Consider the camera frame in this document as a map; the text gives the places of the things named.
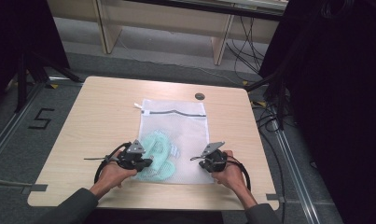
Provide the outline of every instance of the gray carpet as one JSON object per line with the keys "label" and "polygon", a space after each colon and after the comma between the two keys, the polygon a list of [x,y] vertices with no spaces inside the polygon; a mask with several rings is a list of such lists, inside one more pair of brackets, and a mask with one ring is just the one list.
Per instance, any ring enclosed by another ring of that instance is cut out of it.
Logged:
{"label": "gray carpet", "polygon": [[[213,86],[242,86],[239,85],[242,80],[236,77],[232,71],[207,70],[210,73],[215,73],[216,76],[214,76],[198,69],[173,65],[140,63],[131,60],[109,59],[74,53],[68,53],[67,56],[72,70],[80,77],[95,75]],[[51,76],[59,76],[58,73],[51,69],[48,69],[48,72]],[[253,77],[250,74],[240,74],[240,76],[248,80],[258,80],[258,77]],[[0,179],[25,183],[34,183],[36,181],[80,90],[80,87],[74,86],[69,80],[60,83],[61,85],[56,89],[43,89],[35,98],[27,115],[0,154]],[[263,101],[261,95],[264,91],[265,87],[262,87],[257,91],[251,92],[249,97],[254,101]],[[5,98],[0,101],[0,132],[12,116],[15,99],[16,87],[12,88]],[[34,120],[41,108],[54,109],[51,112],[43,112],[42,116],[51,119],[51,122],[45,130],[29,129],[29,126],[43,125],[44,121]],[[254,112],[256,119],[259,119],[263,111],[255,109]],[[292,117],[285,118],[285,122],[296,126]],[[285,133],[322,223],[342,223],[321,176],[309,163],[311,160],[310,153],[300,137],[299,128],[292,126],[285,125]],[[286,199],[285,223],[307,223],[275,133],[268,132],[265,129],[262,129],[262,131],[270,140],[281,165]],[[269,143],[264,138],[262,138],[262,143],[270,165],[274,186],[281,196],[282,181],[277,160]],[[0,223],[29,223],[49,210],[48,208],[29,206],[26,202],[27,198],[28,195],[21,194],[21,188],[0,187]],[[283,214],[282,205],[276,211],[276,214],[281,219]],[[222,215],[226,224],[246,222],[244,212],[241,211],[223,212]]]}

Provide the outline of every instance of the wire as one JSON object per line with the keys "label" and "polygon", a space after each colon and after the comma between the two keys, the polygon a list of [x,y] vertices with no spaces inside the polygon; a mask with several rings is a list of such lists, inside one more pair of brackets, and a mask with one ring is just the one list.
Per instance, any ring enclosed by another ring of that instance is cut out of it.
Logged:
{"label": "wire", "polygon": [[179,67],[184,67],[184,68],[197,69],[197,70],[200,70],[200,71],[202,71],[202,72],[204,72],[204,73],[206,73],[206,74],[209,74],[209,75],[211,75],[211,76],[224,78],[224,79],[226,79],[227,81],[229,81],[229,82],[231,82],[231,83],[233,83],[233,84],[236,84],[236,85],[238,85],[238,86],[243,86],[243,83],[237,83],[237,82],[234,82],[233,80],[231,80],[231,79],[228,78],[228,77],[224,77],[224,76],[221,76],[221,75],[219,75],[219,74],[215,74],[215,73],[208,72],[208,71],[206,71],[206,70],[204,70],[204,69],[202,69],[202,68],[200,68],[200,67],[189,66],[189,65],[183,65],[183,64],[175,64],[175,63],[156,63],[156,62],[152,62],[152,61],[139,60],[139,59],[137,59],[137,58],[135,58],[135,57],[133,56],[132,51],[131,51],[129,48],[127,48],[121,40],[118,39],[118,43],[120,43],[121,46],[123,46],[123,48],[125,48],[127,51],[129,51],[129,53],[130,53],[130,54],[129,54],[129,57],[132,58],[132,59],[134,59],[134,60],[136,60],[137,62],[140,62],[140,63],[154,63],[154,64],[159,64],[159,65],[170,65],[170,66],[179,66]]}

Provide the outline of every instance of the metal rail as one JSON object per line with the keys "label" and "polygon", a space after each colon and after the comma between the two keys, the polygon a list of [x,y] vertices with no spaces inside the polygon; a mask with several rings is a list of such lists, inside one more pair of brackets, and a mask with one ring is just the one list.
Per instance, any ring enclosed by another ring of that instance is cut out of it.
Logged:
{"label": "metal rail", "polygon": [[[271,111],[275,114],[275,109],[271,106]],[[308,192],[306,185],[304,184],[303,178],[301,177],[298,165],[296,164],[295,158],[293,156],[292,150],[289,147],[287,142],[284,130],[278,129],[279,125],[276,120],[272,122],[273,127],[275,130],[278,130],[277,139],[278,143],[281,146],[281,150],[284,154],[286,160],[286,166],[289,170],[289,173],[292,176],[292,181],[295,185],[296,191],[298,193],[301,206],[303,208],[304,214],[307,217],[307,221],[309,224],[320,224],[318,213],[316,212],[315,205],[313,204],[313,200]]]}
{"label": "metal rail", "polygon": [[30,93],[28,94],[28,101],[25,104],[25,106],[18,113],[15,113],[13,115],[13,117],[7,123],[7,126],[0,133],[0,154],[4,147],[7,145],[10,137],[13,135],[14,132],[16,132],[16,129],[19,127],[21,120],[25,117],[28,109],[31,107],[31,104],[34,101],[35,97],[43,90],[44,87],[44,83],[38,83],[34,85]]}

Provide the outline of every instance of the person's right hand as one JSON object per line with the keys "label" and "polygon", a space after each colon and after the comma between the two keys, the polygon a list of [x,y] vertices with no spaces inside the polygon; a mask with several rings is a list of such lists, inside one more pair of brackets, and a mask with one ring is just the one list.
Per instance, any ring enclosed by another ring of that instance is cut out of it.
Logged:
{"label": "person's right hand", "polygon": [[[228,154],[228,161],[236,161],[234,158],[231,158],[233,156],[232,151],[225,150],[224,152]],[[217,180],[218,184],[223,184],[233,190],[244,209],[258,204],[251,191],[246,187],[243,173],[236,164],[227,162],[225,169],[222,172],[213,172],[212,177]]]}
{"label": "person's right hand", "polygon": [[[233,152],[230,150],[224,151],[228,154],[228,161],[236,161],[233,158]],[[227,162],[226,167],[222,172],[213,172],[212,177],[217,180],[218,184],[223,184],[227,188],[235,191],[241,187],[245,187],[243,173],[236,164]]]}

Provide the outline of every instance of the hand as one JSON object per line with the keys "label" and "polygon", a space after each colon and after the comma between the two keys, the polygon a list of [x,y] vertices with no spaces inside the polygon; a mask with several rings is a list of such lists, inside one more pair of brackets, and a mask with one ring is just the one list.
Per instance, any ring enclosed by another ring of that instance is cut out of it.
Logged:
{"label": "hand", "polygon": [[[115,153],[114,156],[117,157],[119,153],[120,151]],[[121,182],[123,182],[123,180],[136,174],[136,170],[123,169],[118,166],[115,161],[111,161],[106,167],[104,167],[97,183],[91,187],[90,191],[97,197],[97,199],[101,199],[112,188],[116,186],[121,188]]]}
{"label": "hand", "polygon": [[[228,161],[236,161],[232,158],[232,151],[225,150],[224,152],[228,155]],[[225,169],[222,172],[213,172],[212,177],[217,180],[218,184],[223,184],[225,187],[233,190],[244,209],[258,204],[251,191],[246,187],[243,173],[236,164],[227,162]]]}
{"label": "hand", "polygon": [[[233,152],[230,150],[224,151],[228,155],[228,161],[236,161],[232,158]],[[225,187],[235,191],[241,187],[245,187],[243,173],[236,164],[227,162],[226,167],[222,172],[213,172],[212,177],[217,180],[218,184],[223,184]]]}

